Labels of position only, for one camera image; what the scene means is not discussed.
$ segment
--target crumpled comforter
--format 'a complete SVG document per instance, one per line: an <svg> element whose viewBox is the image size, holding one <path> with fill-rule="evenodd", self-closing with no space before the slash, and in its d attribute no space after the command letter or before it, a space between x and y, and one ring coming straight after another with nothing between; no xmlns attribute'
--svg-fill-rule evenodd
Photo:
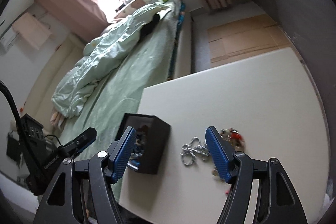
<svg viewBox="0 0 336 224"><path fill-rule="evenodd" d="M55 89L51 100L56 110L65 117L80 115L99 80L116 69L135 47L142 26L149 23L155 13L167 8L169 6L160 3L145 5L87 44L84 57Z"/></svg>

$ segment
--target metal screw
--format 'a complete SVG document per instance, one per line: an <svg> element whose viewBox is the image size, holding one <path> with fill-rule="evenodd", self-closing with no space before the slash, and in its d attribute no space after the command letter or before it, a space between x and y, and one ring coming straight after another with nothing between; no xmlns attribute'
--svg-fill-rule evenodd
<svg viewBox="0 0 336 224"><path fill-rule="evenodd" d="M63 163L64 163L64 164L69 164L69 163L71 163L71 161L72 161L71 158L65 158L65 159L63 160Z"/></svg>
<svg viewBox="0 0 336 224"><path fill-rule="evenodd" d="M241 152L241 151L238 151L238 152L235 153L235 155L236 155L237 157L242 157L242 156L244 156L244 153Z"/></svg>
<svg viewBox="0 0 336 224"><path fill-rule="evenodd" d="M280 162L276 158L271 158L271 163L273 163L273 164L279 164Z"/></svg>
<svg viewBox="0 0 336 224"><path fill-rule="evenodd" d="M98 158L104 158L107 156L107 152L106 151L100 151L97 154Z"/></svg>

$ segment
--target black box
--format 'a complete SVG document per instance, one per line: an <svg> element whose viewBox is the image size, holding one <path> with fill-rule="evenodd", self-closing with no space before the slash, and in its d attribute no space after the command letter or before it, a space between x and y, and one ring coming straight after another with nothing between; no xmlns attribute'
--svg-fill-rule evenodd
<svg viewBox="0 0 336 224"><path fill-rule="evenodd" d="M139 166L128 162L132 170L144 174L157 174L164 147L167 143L170 125L153 115L125 113L121 121L115 140L120 140L127 127L135 130L143 126L148 127L146 143L143 146L143 155L137 159Z"/></svg>

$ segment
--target gray wall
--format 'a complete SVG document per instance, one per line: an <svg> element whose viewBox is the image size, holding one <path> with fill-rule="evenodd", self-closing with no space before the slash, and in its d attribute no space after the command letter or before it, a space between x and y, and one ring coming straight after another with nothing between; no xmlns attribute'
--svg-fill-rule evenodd
<svg viewBox="0 0 336 224"><path fill-rule="evenodd" d="M330 132L331 156L336 157L333 152L336 148L335 4L332 0L253 1L283 27L307 64L322 97ZM330 176L336 183L333 162L331 160Z"/></svg>

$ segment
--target open storage box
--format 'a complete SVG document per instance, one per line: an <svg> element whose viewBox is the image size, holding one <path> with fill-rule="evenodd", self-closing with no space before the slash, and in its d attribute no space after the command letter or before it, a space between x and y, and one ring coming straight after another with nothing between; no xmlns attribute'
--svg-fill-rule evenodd
<svg viewBox="0 0 336 224"><path fill-rule="evenodd" d="M127 164L132 170L144 174L157 174L160 160L170 133L170 125L153 115L125 113L115 140L119 140L127 127L137 131L137 142L145 134L146 141L142 145L142 156L130 160ZM138 153L136 146L133 152Z"/></svg>

